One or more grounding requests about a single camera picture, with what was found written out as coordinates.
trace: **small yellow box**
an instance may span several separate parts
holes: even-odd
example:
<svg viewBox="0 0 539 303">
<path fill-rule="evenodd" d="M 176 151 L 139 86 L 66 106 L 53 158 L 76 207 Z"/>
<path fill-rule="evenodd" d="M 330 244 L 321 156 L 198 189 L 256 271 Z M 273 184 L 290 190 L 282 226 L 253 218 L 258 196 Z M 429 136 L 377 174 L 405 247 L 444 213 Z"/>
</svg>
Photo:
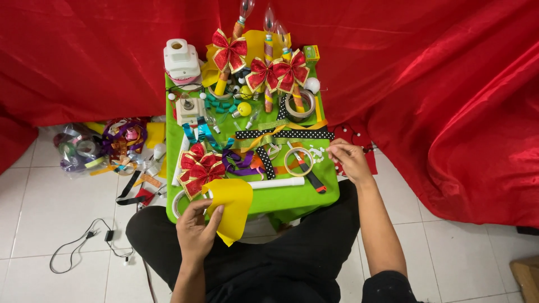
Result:
<svg viewBox="0 0 539 303">
<path fill-rule="evenodd" d="M 303 53 L 305 54 L 305 61 L 318 61 L 320 60 L 320 53 L 318 52 L 318 45 L 306 45 L 303 47 Z"/>
</svg>

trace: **white tile floor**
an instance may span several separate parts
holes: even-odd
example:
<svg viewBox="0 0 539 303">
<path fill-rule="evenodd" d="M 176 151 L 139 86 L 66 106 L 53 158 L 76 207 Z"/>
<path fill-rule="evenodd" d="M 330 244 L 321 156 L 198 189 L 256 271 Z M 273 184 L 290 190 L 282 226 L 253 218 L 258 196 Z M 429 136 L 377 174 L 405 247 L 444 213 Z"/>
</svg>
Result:
<svg viewBox="0 0 539 303">
<path fill-rule="evenodd" d="M 12 168 L 0 175 L 0 303 L 18 302 L 151 302 L 140 256 L 132 265 L 114 256 L 99 239 L 90 239 L 65 274 L 49 270 L 61 244 L 78 238 L 95 218 L 120 231 L 114 247 L 127 251 L 123 232 L 135 206 L 116 206 L 128 177 L 107 173 L 70 180 L 58 167 L 51 143 L 53 132 L 39 138 Z M 377 150 L 376 181 L 403 246 L 412 289 L 428 302 L 522 303 L 509 269 L 516 258 L 539 254 L 539 237 L 518 235 L 514 228 L 444 221 L 432 215 L 408 187 L 388 158 Z M 165 205 L 155 198 L 152 204 Z M 100 232 L 105 228 L 98 225 Z M 247 224 L 242 241 L 263 243 L 276 237 L 267 218 Z M 67 268 L 74 247 L 55 259 Z M 159 303 L 168 302 L 167 285 L 150 271 Z M 364 280 L 370 277 L 361 241 L 343 264 L 337 279 L 341 302 L 361 302 Z"/>
</svg>

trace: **black pants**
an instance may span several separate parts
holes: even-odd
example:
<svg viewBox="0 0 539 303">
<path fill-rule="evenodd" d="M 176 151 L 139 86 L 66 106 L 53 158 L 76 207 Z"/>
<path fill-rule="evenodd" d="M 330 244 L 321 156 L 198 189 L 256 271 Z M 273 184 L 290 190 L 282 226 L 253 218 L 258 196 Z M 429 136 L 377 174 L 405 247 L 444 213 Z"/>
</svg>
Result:
<svg viewBox="0 0 539 303">
<path fill-rule="evenodd" d="M 339 182 L 340 198 L 302 219 L 281 237 L 265 244 L 235 242 L 227 247 L 215 237 L 204 259 L 206 291 L 258 266 L 291 265 L 306 268 L 321 280 L 335 280 L 348 259 L 360 229 L 357 191 L 348 180 Z M 162 206 L 137 212 L 126 228 L 133 248 L 174 288 L 182 263 L 176 227 Z"/>
</svg>

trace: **plastic bag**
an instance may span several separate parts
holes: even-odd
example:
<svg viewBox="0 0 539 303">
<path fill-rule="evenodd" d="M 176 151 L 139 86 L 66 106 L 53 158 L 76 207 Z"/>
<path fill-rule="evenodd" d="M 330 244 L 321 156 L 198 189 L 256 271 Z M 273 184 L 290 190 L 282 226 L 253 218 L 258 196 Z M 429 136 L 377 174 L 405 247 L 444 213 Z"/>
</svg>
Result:
<svg viewBox="0 0 539 303">
<path fill-rule="evenodd" d="M 68 123 L 54 136 L 54 146 L 60 155 L 60 168 L 68 176 L 87 175 L 106 166 L 107 159 L 101 149 L 101 134 L 81 123 Z"/>
</svg>

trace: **red backdrop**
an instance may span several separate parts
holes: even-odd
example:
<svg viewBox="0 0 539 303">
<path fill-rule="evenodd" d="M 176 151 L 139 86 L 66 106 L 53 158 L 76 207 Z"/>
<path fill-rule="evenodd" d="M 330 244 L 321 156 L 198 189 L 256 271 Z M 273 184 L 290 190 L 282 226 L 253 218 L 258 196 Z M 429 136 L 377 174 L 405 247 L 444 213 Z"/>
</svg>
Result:
<svg viewBox="0 0 539 303">
<path fill-rule="evenodd" d="M 261 29 L 266 1 L 247 29 Z M 162 49 L 201 55 L 234 1 L 0 0 L 0 171 L 33 126 L 161 115 Z M 360 121 L 435 215 L 539 226 L 539 2 L 275 1 L 318 44 L 329 121 Z"/>
</svg>

